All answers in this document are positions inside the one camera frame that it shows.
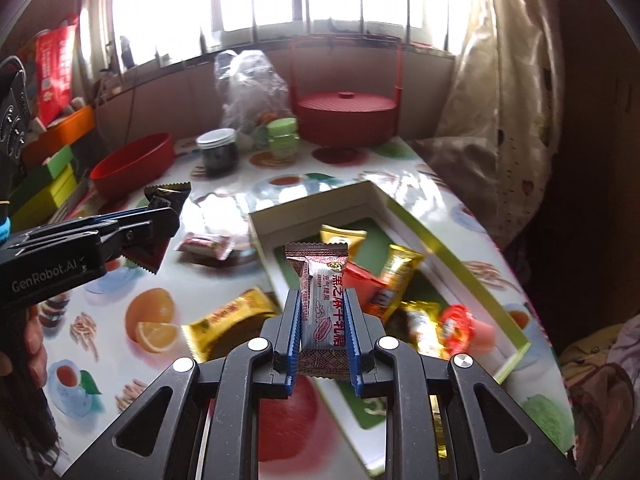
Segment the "person's left hand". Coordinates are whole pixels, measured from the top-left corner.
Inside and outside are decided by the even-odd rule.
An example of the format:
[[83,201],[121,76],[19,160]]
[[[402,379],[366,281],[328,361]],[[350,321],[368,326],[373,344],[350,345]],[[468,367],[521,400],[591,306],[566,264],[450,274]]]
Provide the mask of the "person's left hand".
[[37,389],[41,389],[47,381],[47,350],[43,345],[43,329],[38,318],[38,308],[29,308],[28,321],[25,326],[25,348],[28,355],[27,369]]

